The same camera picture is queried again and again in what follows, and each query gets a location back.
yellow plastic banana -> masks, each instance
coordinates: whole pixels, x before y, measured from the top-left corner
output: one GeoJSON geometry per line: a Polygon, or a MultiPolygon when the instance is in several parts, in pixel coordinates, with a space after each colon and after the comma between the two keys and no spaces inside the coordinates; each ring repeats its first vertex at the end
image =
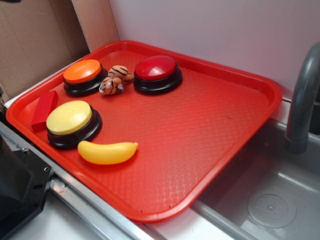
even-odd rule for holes
{"type": "Polygon", "coordinates": [[[81,157],[93,164],[119,164],[130,159],[136,152],[138,143],[121,142],[114,144],[96,144],[81,141],[78,152],[81,157]]]}

sink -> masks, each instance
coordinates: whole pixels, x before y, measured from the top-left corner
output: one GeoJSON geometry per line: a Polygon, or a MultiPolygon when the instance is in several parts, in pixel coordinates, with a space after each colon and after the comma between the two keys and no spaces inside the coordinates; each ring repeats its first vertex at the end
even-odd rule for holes
{"type": "Polygon", "coordinates": [[[310,134],[307,151],[294,155],[285,131],[270,119],[192,208],[235,239],[319,239],[320,139],[310,134]]]}

sink drain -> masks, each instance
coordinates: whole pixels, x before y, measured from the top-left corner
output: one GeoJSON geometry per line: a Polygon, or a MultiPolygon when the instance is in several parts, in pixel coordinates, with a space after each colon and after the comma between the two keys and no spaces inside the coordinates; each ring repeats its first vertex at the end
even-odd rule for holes
{"type": "Polygon", "coordinates": [[[289,225],[297,214],[292,198],[276,188],[256,191],[249,198],[247,208],[258,224],[273,229],[289,225]]]}

stuffed tiger toy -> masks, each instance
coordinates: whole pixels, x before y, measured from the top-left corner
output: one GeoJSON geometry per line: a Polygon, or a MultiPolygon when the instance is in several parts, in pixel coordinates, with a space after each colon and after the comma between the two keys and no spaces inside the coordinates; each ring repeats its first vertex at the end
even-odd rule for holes
{"type": "Polygon", "coordinates": [[[104,95],[121,94],[124,91],[122,80],[119,77],[107,76],[99,87],[99,92],[104,95]]]}
{"type": "Polygon", "coordinates": [[[128,68],[121,65],[114,65],[110,68],[108,77],[120,78],[123,83],[130,83],[134,79],[134,76],[129,73],[128,68]]]}

red block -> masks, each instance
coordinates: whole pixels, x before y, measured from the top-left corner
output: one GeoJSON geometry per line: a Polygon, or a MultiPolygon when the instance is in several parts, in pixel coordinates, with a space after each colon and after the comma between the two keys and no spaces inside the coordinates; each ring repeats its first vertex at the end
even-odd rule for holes
{"type": "Polygon", "coordinates": [[[47,118],[56,108],[57,101],[58,94],[54,90],[41,94],[31,122],[31,127],[34,131],[47,129],[47,118]]]}

